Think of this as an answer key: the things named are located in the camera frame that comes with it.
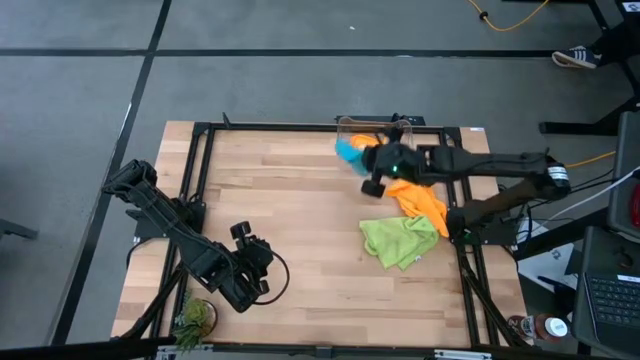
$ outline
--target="shoe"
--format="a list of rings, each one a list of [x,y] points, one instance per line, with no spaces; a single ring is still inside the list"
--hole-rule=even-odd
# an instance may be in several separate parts
[[[576,46],[569,50],[556,51],[551,54],[553,62],[560,67],[595,69],[602,55],[596,55],[584,46]]]

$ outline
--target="green cloth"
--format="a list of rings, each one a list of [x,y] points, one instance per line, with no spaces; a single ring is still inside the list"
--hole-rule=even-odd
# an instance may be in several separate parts
[[[404,271],[438,242],[438,231],[426,216],[360,221],[364,248],[378,256],[385,269],[398,265]]]

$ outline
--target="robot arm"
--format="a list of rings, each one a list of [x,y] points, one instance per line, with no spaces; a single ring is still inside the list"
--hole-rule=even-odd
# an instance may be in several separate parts
[[[149,163],[132,160],[108,179],[103,191],[140,208],[178,246],[185,269],[205,289],[219,290],[236,311],[247,310],[269,291],[262,280],[273,261],[269,243],[247,235],[251,232],[247,222],[231,228],[236,251],[210,241],[184,222],[189,209],[180,200],[169,199],[156,187],[156,180]]]
[[[447,145],[421,145],[413,150],[400,143],[398,129],[392,131],[394,133],[385,134],[388,143],[366,147],[362,153],[362,163],[371,172],[371,179],[365,180],[361,189],[367,195],[382,197],[382,176],[427,186],[466,176],[524,178],[486,200],[472,200],[450,209],[446,222],[454,237],[462,235],[465,229],[488,222],[497,213],[534,199],[558,200],[571,190],[564,165],[545,153],[472,154]]]

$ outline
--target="blue cloth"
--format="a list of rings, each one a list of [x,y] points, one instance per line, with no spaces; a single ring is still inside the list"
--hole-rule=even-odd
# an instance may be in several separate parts
[[[367,176],[369,173],[364,167],[364,164],[362,164],[362,151],[351,146],[348,141],[342,139],[338,139],[338,141],[336,141],[336,154],[338,154],[342,160],[349,163],[356,174],[360,176]]]

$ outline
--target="orange towel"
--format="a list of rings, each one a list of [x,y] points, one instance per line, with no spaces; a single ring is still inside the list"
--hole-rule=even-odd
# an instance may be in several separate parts
[[[351,146],[360,150],[365,146],[374,145],[378,145],[378,140],[372,136],[354,135],[351,137]],[[412,184],[405,180],[396,180],[387,188],[386,194],[398,200],[407,216],[425,215],[431,224],[438,229],[440,235],[449,237],[449,230],[447,230],[445,222],[447,206],[436,198],[431,187]]]

